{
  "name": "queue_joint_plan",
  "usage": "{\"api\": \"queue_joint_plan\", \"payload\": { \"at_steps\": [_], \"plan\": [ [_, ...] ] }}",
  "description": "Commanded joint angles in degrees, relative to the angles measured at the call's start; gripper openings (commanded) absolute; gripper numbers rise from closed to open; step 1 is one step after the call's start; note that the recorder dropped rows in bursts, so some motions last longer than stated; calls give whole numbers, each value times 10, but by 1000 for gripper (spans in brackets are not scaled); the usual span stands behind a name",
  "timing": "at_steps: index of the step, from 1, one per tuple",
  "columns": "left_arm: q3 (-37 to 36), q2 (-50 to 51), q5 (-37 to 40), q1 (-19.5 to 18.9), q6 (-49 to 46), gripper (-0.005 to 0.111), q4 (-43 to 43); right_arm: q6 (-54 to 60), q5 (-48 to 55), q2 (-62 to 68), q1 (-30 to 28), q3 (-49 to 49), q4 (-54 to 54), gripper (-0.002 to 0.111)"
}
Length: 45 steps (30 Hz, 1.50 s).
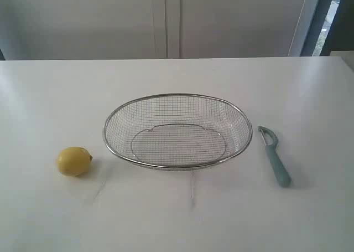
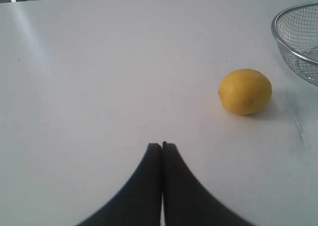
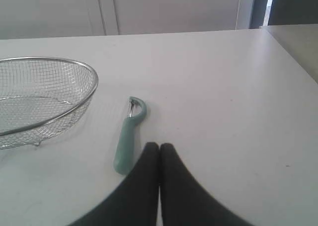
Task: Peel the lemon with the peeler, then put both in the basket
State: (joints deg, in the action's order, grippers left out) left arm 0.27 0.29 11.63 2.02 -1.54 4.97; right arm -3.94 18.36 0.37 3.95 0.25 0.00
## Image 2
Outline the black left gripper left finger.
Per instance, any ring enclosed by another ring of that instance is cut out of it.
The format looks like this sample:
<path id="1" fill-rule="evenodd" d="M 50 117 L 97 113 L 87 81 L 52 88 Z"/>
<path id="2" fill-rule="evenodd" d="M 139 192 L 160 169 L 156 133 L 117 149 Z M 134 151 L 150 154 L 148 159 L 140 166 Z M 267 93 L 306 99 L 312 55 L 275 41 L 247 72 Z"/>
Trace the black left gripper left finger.
<path id="1" fill-rule="evenodd" d="M 161 146 L 148 144 L 138 167 L 120 191 L 81 226 L 159 226 Z"/>

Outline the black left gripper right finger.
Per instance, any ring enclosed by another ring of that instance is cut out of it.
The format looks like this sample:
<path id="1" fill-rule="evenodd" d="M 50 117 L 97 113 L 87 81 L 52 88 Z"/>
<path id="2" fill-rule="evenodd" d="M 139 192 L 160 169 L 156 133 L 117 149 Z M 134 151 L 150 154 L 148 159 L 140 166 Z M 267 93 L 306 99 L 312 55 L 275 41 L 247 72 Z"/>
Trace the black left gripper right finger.
<path id="1" fill-rule="evenodd" d="M 163 142 L 164 220 L 167 226 L 250 226 L 196 179 L 175 144 Z"/>

